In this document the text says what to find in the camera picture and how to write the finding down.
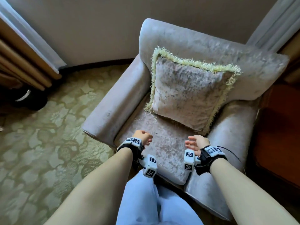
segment person's hand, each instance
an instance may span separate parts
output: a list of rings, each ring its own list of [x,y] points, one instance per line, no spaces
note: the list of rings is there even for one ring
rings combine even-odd
[[[204,148],[204,147],[210,145],[209,140],[206,137],[203,137],[200,135],[189,136],[188,139],[189,140],[185,141],[185,146],[188,149],[194,150],[196,156],[200,156],[201,148]]]
[[[144,146],[149,145],[152,142],[152,138],[153,138],[153,136],[150,133],[144,130],[135,131],[132,137],[140,138]]]

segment pillow fringe trim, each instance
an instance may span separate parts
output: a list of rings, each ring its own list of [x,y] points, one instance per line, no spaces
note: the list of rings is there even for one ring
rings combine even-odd
[[[150,101],[146,104],[146,107],[144,108],[145,111],[148,111],[150,113],[154,113],[152,109],[152,104],[154,101],[154,93],[155,93],[155,70],[156,70],[156,61],[159,57],[167,58],[175,63],[181,64],[181,65],[190,65],[199,69],[203,69],[208,72],[216,73],[216,72],[233,72],[234,74],[227,80],[226,85],[227,87],[224,89],[223,94],[220,96],[220,99],[217,103],[217,105],[214,107],[212,115],[210,116],[208,123],[206,124],[203,131],[199,132],[200,134],[206,135],[209,132],[210,126],[212,121],[214,120],[214,117],[218,110],[221,108],[222,104],[227,99],[228,92],[233,88],[233,84],[236,81],[236,78],[238,75],[240,75],[241,68],[237,65],[228,64],[228,65],[216,65],[216,63],[205,63],[202,61],[196,61],[193,59],[185,59],[185,58],[179,58],[177,56],[174,56],[170,51],[167,49],[160,48],[159,46],[154,49],[153,55],[152,55],[152,64],[151,64],[151,94],[150,94]]]

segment armchair backrest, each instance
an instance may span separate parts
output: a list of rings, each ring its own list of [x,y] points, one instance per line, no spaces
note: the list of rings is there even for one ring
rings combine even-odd
[[[228,94],[227,102],[258,98],[282,74],[289,62],[286,55],[148,18],[141,28],[139,49],[141,60],[150,71],[152,54],[157,46],[165,47],[180,58],[239,65],[243,73]]]

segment wrist tracker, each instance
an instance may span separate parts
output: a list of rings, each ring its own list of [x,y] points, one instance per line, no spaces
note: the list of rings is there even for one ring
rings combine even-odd
[[[145,149],[143,142],[139,138],[129,137],[118,148],[130,148],[133,154],[132,167],[137,168],[139,165],[143,168],[143,175],[147,178],[153,178],[157,173],[156,158],[153,155],[142,155]]]
[[[191,149],[185,150],[184,155],[184,168],[185,170],[192,172],[194,169],[197,175],[209,172],[210,166],[213,161],[218,158],[226,159],[225,153],[221,151],[218,147],[206,146],[201,148],[201,155],[195,156],[195,151]]]

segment floral carpet pattern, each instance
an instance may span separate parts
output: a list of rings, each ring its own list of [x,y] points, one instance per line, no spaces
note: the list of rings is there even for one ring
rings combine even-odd
[[[0,107],[0,223],[43,224],[72,189],[113,155],[81,125],[128,66],[84,70],[32,112]]]

